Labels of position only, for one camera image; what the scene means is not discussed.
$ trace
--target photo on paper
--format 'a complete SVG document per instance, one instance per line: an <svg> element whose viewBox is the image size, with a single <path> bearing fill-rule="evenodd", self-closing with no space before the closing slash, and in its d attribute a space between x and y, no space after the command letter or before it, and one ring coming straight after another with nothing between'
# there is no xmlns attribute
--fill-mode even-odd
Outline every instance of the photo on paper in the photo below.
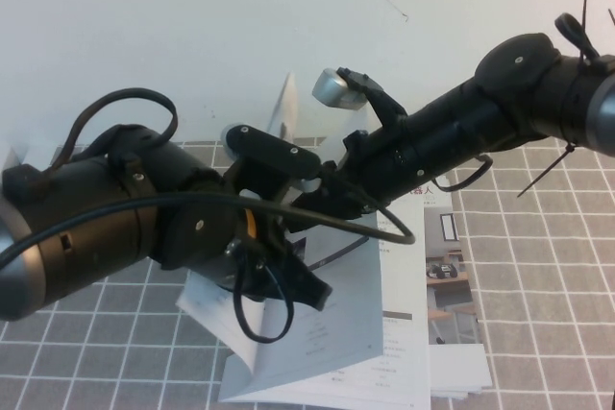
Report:
<svg viewBox="0 0 615 410"><path fill-rule="evenodd" d="M433 184L423 185L412 194L422 194L425 199L425 281L430 344L482 343L478 305L470 290L451 195Z"/></svg>

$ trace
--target black cylindrical motor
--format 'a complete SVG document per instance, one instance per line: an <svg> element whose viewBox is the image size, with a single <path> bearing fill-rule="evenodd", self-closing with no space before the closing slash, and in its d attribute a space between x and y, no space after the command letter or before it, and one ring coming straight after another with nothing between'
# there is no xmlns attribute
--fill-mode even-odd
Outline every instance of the black cylindrical motor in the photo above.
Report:
<svg viewBox="0 0 615 410"><path fill-rule="evenodd" d="M148 147L154 136L158 134L145 128L120 131L107 155L73 161L54 172L41 197L19 200L0 194L0 250L31 232L118 201L170 191L222 190L215 171L175 144ZM119 164L128 153L136 170ZM191 257L204 264L221 254L235 230L235 210L211 206L201 215L221 226L204 229L207 245L197 254L166 252L170 224L182 211L148 207L114 213L32 247L0 269L0 320L26 317L146 256L175 269Z"/></svg>

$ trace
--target white paper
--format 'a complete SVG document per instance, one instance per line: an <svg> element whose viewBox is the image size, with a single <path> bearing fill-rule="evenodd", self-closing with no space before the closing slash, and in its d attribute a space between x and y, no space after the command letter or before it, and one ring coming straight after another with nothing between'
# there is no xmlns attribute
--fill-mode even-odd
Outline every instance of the white paper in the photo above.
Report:
<svg viewBox="0 0 615 410"><path fill-rule="evenodd" d="M314 258L308 250L306 254L306 260ZM323 311L295 303L295 319L286 336L271 345L258 345L254 376L244 389L234 382L236 376L245 375L240 362L227 361L220 398L302 380L381 355L380 264L378 244L367 241L316 269L314 274L333 289ZM285 320L285 307L275 300L265 306L261 334L273 336Z"/></svg>
<svg viewBox="0 0 615 410"><path fill-rule="evenodd" d="M280 97L267 124L267 133L292 143L297 127L298 100L295 75L290 72L286 76Z"/></svg>
<svg viewBox="0 0 615 410"><path fill-rule="evenodd" d="M246 297L242 300L248 325L253 331L259 332L262 324L263 303L254 302ZM192 319L220 338L241 357L250 371L254 371L258 344L246 337L241 330L234 314L232 293L191 272L177 305Z"/></svg>
<svg viewBox="0 0 615 410"><path fill-rule="evenodd" d="M430 346L433 390L476 392L491 387L491 374L482 344Z"/></svg>
<svg viewBox="0 0 615 410"><path fill-rule="evenodd" d="M413 246L380 242L383 354L353 366L227 401L302 402L350 409L426 409L430 405L423 198L390 209L416 234ZM380 228L396 231L383 218ZM225 371L223 386L232 368Z"/></svg>

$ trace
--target white grid line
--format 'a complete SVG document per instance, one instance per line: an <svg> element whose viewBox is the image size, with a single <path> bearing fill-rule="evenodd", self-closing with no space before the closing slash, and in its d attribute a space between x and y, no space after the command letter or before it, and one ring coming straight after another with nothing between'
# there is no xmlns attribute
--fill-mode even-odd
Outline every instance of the white grid line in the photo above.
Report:
<svg viewBox="0 0 615 410"><path fill-rule="evenodd" d="M40 351L42 350L42 345L45 341L45 338L47 337L47 333L49 332L49 327L51 326L51 321L53 321L54 319L54 314L55 314L57 307L58 307L58 301L54 303L54 307L51 311L51 315L49 316L49 319L47 319L47 326L45 327L45 330L43 331L43 334L42 334L42 338L40 339L40 342L38 343L37 353L35 354L35 358L32 361L32 365L30 366L30 371L28 372L28 376L26 377L26 382L24 383L23 388L21 389L21 394L19 394L19 399L17 400L17 404L15 405L15 410L19 410L19 407L21 406L21 402L23 402L23 398L26 395L28 384L30 383L30 379L33 377L35 366L37 365L37 361L38 361L38 356L40 355Z"/></svg>
<svg viewBox="0 0 615 410"><path fill-rule="evenodd" d="M6 379L19 379L25 381L27 375L25 374L0 374L0 378ZM50 376L50 375L36 375L31 376L32 380L49 380L49 381L70 381L72 378L70 376ZM105 382L105 383L114 383L117 381L117 378L90 378L85 376L78 376L75 378L75 381L96 381L96 382ZM161 379L142 379L142 378L123 378L122 382L124 383L152 383L152 384L162 384ZM167 383L169 384L220 384L220 381L204 381L204 380L190 380L190 379L168 379Z"/></svg>
<svg viewBox="0 0 615 410"><path fill-rule="evenodd" d="M464 264L468 264L468 265L472 265L474 264L475 266L480 266L480 265L498 265L501 266L503 264L515 264L512 261L463 261ZM518 262L517 265L518 266L555 266L557 263L534 263L534 262L523 262L520 263ZM596 263L559 263L560 266L562 267L588 267L588 268L595 268L596 266L604 266L604 267L614 267L615 263L600 263L600 264L596 264Z"/></svg>
<svg viewBox="0 0 615 410"><path fill-rule="evenodd" d="M455 170L455 183L459 183L459 176L457 171ZM461 207L461 217L463 218L463 224L464 227L466 229L468 229L468 221L466 219L466 215L465 215L465 209L464 209L464 202L463 202L463 197L462 194L459 192L457 193L457 196L459 198L459 206ZM465 243L468 246L468 252L470 253L470 258L474 259L474 252L472 250L472 242L470 241L470 239L465 239ZM480 316L484 319L485 313L484 313L484 304L482 303L482 293L480 292L480 282L479 282L479 278L475 277L475 284L477 285L477 287L479 288L478 291L478 302L479 302L479 308L480 308ZM483 330L484 330L484 345L486 348L487 352L491 352L491 338L489 336L489 327L485 324L483 324ZM491 374L493 375L493 385L494 388L496 390L496 396L498 399L498 403L500 405L500 408L504 408L503 404L502 404L502 396L500 395L500 382L498 380L498 372L496 371L496 364L493 360L493 357L489 357L487 360L489 360L489 362L491 363Z"/></svg>
<svg viewBox="0 0 615 410"><path fill-rule="evenodd" d="M103 282L103 286L100 289L100 293L98 294L98 300L96 301L96 305L94 306L94 312L92 313L92 318L89 320L89 326L87 327L86 338L84 339L84 343L81 346L81 350L79 351L79 356L77 357L77 364L75 364L75 371L73 372L72 379L70 380L70 384L68 385L68 391L66 392L66 398L64 399L64 405L62 406L62 410L66 410L66 406L68 405L68 401L70 400L70 395L73 391L73 386L75 385L75 378L77 377L77 372L79 371L79 367L81 366L81 361L84 357L84 352L86 351L86 343L89 339L89 335L91 334L92 328L94 327L94 321L96 320L96 312L100 307L100 303L103 299L103 294L105 293L105 282L109 277L105 277L105 281Z"/></svg>
<svg viewBox="0 0 615 410"><path fill-rule="evenodd" d="M526 160L526 163L528 162L528 158L526 156L526 152L523 152L524 155L524 159ZM568 174L568 167L566 166L565 162L562 162L562 168L564 170L564 176L566 177L566 181L568 182L568 184L570 185L570 188L573 189L573 183L570 180L570 175ZM606 186L608 187L608 182L606 181L606 178L604 178L604 184L606 184ZM573 199L575 200L575 204L577 206L577 210L580 211L580 204L578 203L578 198L577 198L577 194L575 193L574 189L573 189ZM589 232L589 226L587 226L587 220L585 220L585 217L581 214L580 215L580 219L583 223L583 228L585 229L585 233L587 235L587 237L589 238L589 245L592 249L592 253L594 254L594 258L596 258L596 262L598 263L598 269L600 271L600 274L603 278L603 283L604 283L604 290L608 290L608 281L606 280L606 276L604 275L604 270L602 268L602 266L600 265L600 259L598 258L598 252L596 252L596 247L594 246L594 242L591 239L591 233ZM545 226L547 225L547 221L545 219L543 219ZM555 248L553 246L553 242L551 242L552 245L552 250L553 250L553 254L555 255L555 261L557 262L557 253L555 252ZM561 272L561 268L559 267L559 265L557 266L557 271L560 274L561 277L561 282L562 282L562 286L566 286L565 285L565 280L564 280L564 276L563 273ZM570 312L573 316L573 321L575 321L575 323L577 322L577 315L575 314L575 310L573 309L573 305L570 301L570 296L568 294L565 295L566 297L566 302L568 303L568 306L570 307ZM615 301L613 300L613 298L611 297L611 306L613 307L613 310L615 311ZM582 336L580 334L580 330L578 328L577 325L575 325L575 330L577 331L577 336L578 336L578 341L580 343L580 350L582 351L583 355L587 355L587 352L585 350L585 345L583 344L583 339ZM594 379L594 374L592 373L592 368L589 365L589 359L587 359L587 357L585 357L585 366L587 367L587 374L589 375L589 380L591 382L592 385L592 389L594 390L595 393L598 393L598 387L596 386L596 380ZM596 404L600 407L602 405L601 401L600 401L600 397L598 396L598 394L596 394Z"/></svg>
<svg viewBox="0 0 615 410"><path fill-rule="evenodd" d="M492 393L493 391L490 389L484 389L485 393ZM531 390L517 390L517 389L505 389L501 390L503 394L536 394L538 396L551 394L552 396L594 396L598 394L599 396L613 396L613 393L599 391L598 393L594 393L593 391L531 391Z"/></svg>
<svg viewBox="0 0 615 410"><path fill-rule="evenodd" d="M149 280L150 275L152 274L152 266L154 266L154 261L150 261L150 265L147 268L147 276L145 277L145 281ZM143 289L141 290L141 296L138 299L138 305L136 307L135 319L133 320L133 325L131 326L131 332L128 335L128 344L126 345L126 349L124 350L124 357L122 357L122 365L119 368L119 373L117 375L117 380L115 383L115 389L113 390L113 397L111 398L111 404L109 405L110 410L113 410L115 405L115 399L117 398L117 393L119 391L119 385L122 382L122 374L124 373L124 367L126 366L126 361L128 360L128 354L130 352L131 343L133 342L133 336L135 335L136 330L136 322L138 321L139 312L141 310L141 306L143 305L143 298L145 298L145 290L147 285L143 285Z"/></svg>
<svg viewBox="0 0 615 410"><path fill-rule="evenodd" d="M572 189L534 189L534 191L540 194L541 192L547 192L547 193L549 192L572 192ZM494 190L493 189L473 189L472 186L469 186L463 189L463 192L494 192ZM514 194L519 194L521 191L519 189L500 189L500 192L510 192ZM606 189L575 189L575 192L593 194L595 192L608 192L608 189L607 188Z"/></svg>
<svg viewBox="0 0 615 410"><path fill-rule="evenodd" d="M219 347L220 347L220 339L216 338L215 339L215 351L213 352L213 362L211 363L211 375L209 376L209 381L213 381L213 376L215 375L215 364L216 364L216 361L218 360ZM209 404L211 403L211 388L213 388L213 386L209 386L208 399L205 404L205 410L209 410Z"/></svg>
<svg viewBox="0 0 615 410"><path fill-rule="evenodd" d="M495 290L495 289L482 289L482 293L530 293L532 295L613 295L615 292L569 292L566 290Z"/></svg>
<svg viewBox="0 0 615 410"><path fill-rule="evenodd" d="M175 350L175 342L177 341L177 332L180 329L181 319L182 311L177 314L177 320L175 321L175 329L173 330L173 339L171 340L170 346L171 351L169 351L169 358L166 360L166 369L164 369L164 380L162 381L162 390L160 391L160 400L158 402L159 410L162 408L162 400L164 399L164 391L166 390L166 383L168 381L169 371L171 370L171 361L173 360L173 351Z"/></svg>
<svg viewBox="0 0 615 410"><path fill-rule="evenodd" d="M536 326L615 326L615 322L570 322L570 321L509 321L505 319L479 319L480 324L534 324Z"/></svg>
<svg viewBox="0 0 615 410"><path fill-rule="evenodd" d="M500 197L500 192L498 190L498 184L496 182L496 177L495 177L493 172L490 172L490 173L491 173L491 177L493 179L493 184L494 184L495 191L496 191L496 198L498 199L498 205L500 207L500 210L504 210L504 207L502 206L502 198ZM504 232L505 232L506 236L509 236L510 232L508 231L508 223L506 222L505 219L503 219L502 221L504 222ZM512 241L510 240L510 238L508 238L508 247L510 249L510 255L512 257L512 261L516 263L517 262L517 257L515 255L514 248L512 247ZM517 281L519 282L519 286L523 290L523 281L521 279L521 272L519 271L519 267L515 264L514 268L515 268L515 272L517 274ZM526 294L523 291L521 292L521 299L523 300L523 306L524 306L524 309L526 311L526 317L528 319L531 319L531 316L529 314L528 299L526 298ZM539 352L538 351L538 343L536 341L536 333L534 332L533 324L529 324L529 334L531 336L532 345L533 345L534 350L536 351L536 354L537 354ZM538 371L540 372L540 378L542 380L542 386L543 386L543 388L545 390L547 390L547 389L549 389L549 387L547 385L547 378L545 377L545 371L543 369L542 362L541 361L537 361L537 362L538 362ZM549 410L553 410L553 404L552 404L551 399L549 398L549 396L547 396L547 405L549 406Z"/></svg>
<svg viewBox="0 0 615 410"><path fill-rule="evenodd" d="M545 168L535 168L535 167L531 167L531 168L521 168L521 167L498 167L496 166L496 164L493 164L492 170L498 171L498 172L543 172L545 170ZM471 172L471 171L475 171L476 168L472 168L472 167L458 167L456 170L460 170L461 172ZM559 171L561 172L563 170L562 167L557 167L554 168L553 171ZM597 166L596 168L569 168L568 170L570 170L571 172L598 172L601 170L600 166ZM615 168L605 168L604 169L605 172L615 172Z"/></svg>
<svg viewBox="0 0 615 410"><path fill-rule="evenodd" d="M544 235L494 235L494 234L473 234L473 235L467 235L467 234L460 234L459 237L463 237L464 239L484 239L484 238L489 238L489 239L510 239L510 240L517 240L517 239L524 239L524 240L547 240L547 237L545 237ZM568 235L568 236L557 236L557 235L552 235L551 236L551 240L593 240L593 241L597 241L597 240L615 240L615 237L580 237L580 236L574 236L574 235Z"/></svg>
<svg viewBox="0 0 615 410"><path fill-rule="evenodd" d="M3 345L39 345L40 341L25 341L25 340L10 340L3 341ZM150 348L153 350L169 350L171 348L175 350L197 350L197 349L211 349L213 350L215 346L201 346L201 345L138 345L136 343L122 344L122 343L65 343L65 342L48 342L44 343L46 346L87 346L88 348Z"/></svg>
<svg viewBox="0 0 615 410"><path fill-rule="evenodd" d="M570 211L480 211L480 210L466 210L468 215L491 215L491 216L507 216L507 215L538 215L538 216L615 216L615 213L584 213L584 212L570 212Z"/></svg>
<svg viewBox="0 0 615 410"><path fill-rule="evenodd" d="M216 154L216 148L213 148L213 156L211 157L211 168L213 168L213 164L215 162L215 154ZM215 363L218 360L218 350L220 348L220 339L218 337L216 337L215 339L215 351L213 352L213 361L211 364L211 375L209 376L209 380L213 381L213 374L215 373ZM209 410L209 403L211 402L211 388L213 388L213 386L209 386L208 389L208 399L205 402L205 410Z"/></svg>
<svg viewBox="0 0 615 410"><path fill-rule="evenodd" d="M0 333L0 342L4 338L4 334L7 332L7 329L9 329L9 323L5 322L4 326L2 327L2 332Z"/></svg>
<svg viewBox="0 0 615 410"><path fill-rule="evenodd" d="M541 359L582 359L587 357L588 359L615 359L615 355L597 355L597 354L517 354L508 352L488 352L487 355L493 357L528 357L528 358L541 358Z"/></svg>

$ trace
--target black robotic arm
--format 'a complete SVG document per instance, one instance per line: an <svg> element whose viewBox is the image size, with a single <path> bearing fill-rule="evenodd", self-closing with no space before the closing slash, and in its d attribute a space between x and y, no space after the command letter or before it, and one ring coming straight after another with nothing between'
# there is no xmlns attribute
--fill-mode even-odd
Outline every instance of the black robotic arm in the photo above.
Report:
<svg viewBox="0 0 615 410"><path fill-rule="evenodd" d="M294 254L287 230L324 225L410 244L414 236L385 206L471 158L483 166L447 190L482 175L488 153L547 136L566 141L567 152L583 146L615 156L615 57L600 57L572 16L556 25L580 58L561 56L542 34L514 37L491 51L474 77L411 115L367 75L326 70L314 96L334 107L369 101L381 120L375 132L345 138L339 165L321 165L314 153L240 125L225 135L236 162L221 177L170 142L177 114L163 95L107 95L80 116L50 169L3 172L0 320L21 319L150 256L164 270L186 267L231 292L253 340L281 338L294 302L322 309L332 290ZM171 110L169 128L157 134L116 126L71 156L98 109L131 97ZM281 205L291 186L316 182L314 192ZM343 221L377 209L402 235ZM288 321L279 336L249 328L242 295L285 301Z"/></svg>

